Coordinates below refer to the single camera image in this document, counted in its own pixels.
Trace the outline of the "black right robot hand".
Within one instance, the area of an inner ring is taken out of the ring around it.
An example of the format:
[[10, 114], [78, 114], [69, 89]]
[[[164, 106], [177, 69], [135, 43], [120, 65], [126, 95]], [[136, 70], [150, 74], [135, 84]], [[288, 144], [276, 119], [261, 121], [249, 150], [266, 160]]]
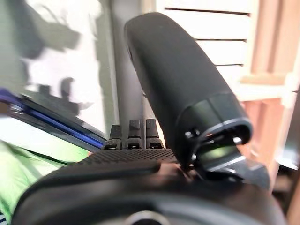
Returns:
[[250, 119], [174, 20], [127, 21], [127, 49], [167, 149], [102, 150], [34, 183], [14, 225], [284, 225], [265, 165], [238, 149]]

